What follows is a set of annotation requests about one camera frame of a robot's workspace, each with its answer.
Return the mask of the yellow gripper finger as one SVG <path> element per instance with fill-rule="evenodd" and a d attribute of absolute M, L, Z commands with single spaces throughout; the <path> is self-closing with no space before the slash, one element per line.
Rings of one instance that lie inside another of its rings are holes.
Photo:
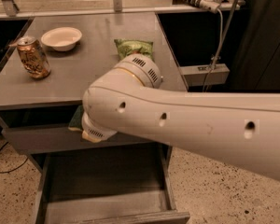
<path fill-rule="evenodd" d="M 92 143 L 99 143 L 101 142 L 102 140 L 99 139 L 99 138 L 95 138 L 95 137 L 91 137 L 89 136 L 85 131 L 82 132 L 82 138 L 87 140 L 87 141 L 90 141 Z"/>

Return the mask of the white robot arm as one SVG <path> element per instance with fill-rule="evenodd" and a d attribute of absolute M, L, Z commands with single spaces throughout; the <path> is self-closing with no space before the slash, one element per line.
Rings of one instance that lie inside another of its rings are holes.
<path fill-rule="evenodd" d="M 158 66 L 130 55 L 83 96 L 84 135 L 126 133 L 280 180 L 280 94 L 161 89 Z"/>

